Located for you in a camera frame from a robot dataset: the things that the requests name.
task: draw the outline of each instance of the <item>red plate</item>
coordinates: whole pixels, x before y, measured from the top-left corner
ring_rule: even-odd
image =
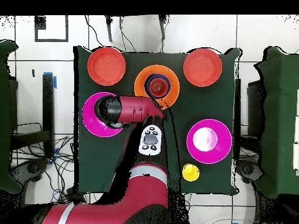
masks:
[[[210,49],[196,49],[191,52],[184,62],[186,79],[197,87],[213,84],[222,71],[220,57]]]
[[[87,70],[96,83],[111,86],[122,79],[126,62],[117,49],[102,47],[90,55]]]

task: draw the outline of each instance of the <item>yellow ball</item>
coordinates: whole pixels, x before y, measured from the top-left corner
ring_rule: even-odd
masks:
[[[190,163],[183,166],[183,178],[187,181],[195,181],[199,178],[199,169]]]

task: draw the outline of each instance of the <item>red cup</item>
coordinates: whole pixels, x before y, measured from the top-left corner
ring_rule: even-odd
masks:
[[[149,91],[155,97],[162,97],[168,89],[168,85],[162,78],[156,78],[149,84]]]

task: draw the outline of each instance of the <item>orange plate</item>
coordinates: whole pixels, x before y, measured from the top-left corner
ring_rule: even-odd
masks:
[[[164,110],[167,107],[173,105],[176,99],[178,98],[180,91],[179,80],[171,69],[163,65],[151,65],[143,69],[136,77],[134,84],[134,92],[136,96],[149,97],[145,91],[144,84],[147,78],[152,74],[165,75],[171,84],[171,89],[169,93],[161,99],[156,99],[158,104],[162,106],[162,109]]]
[[[186,79],[197,87],[212,85],[218,80],[222,71],[220,57],[210,49],[196,49],[184,61]]]
[[[96,83],[111,86],[124,76],[126,62],[117,49],[102,47],[89,56],[87,70]]]

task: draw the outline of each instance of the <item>pink bowl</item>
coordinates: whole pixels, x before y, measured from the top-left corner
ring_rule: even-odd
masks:
[[[85,102],[82,108],[82,121],[85,128],[93,135],[101,138],[109,138],[115,136],[119,132],[122,131],[121,129],[111,129],[107,127],[101,120],[99,120],[94,111],[94,106],[96,101],[106,95],[113,95],[115,94],[108,93],[108,92],[100,92],[92,95],[88,100]]]
[[[218,120],[197,122],[187,135],[187,149],[198,162],[214,164],[223,160],[231,150],[229,129]]]

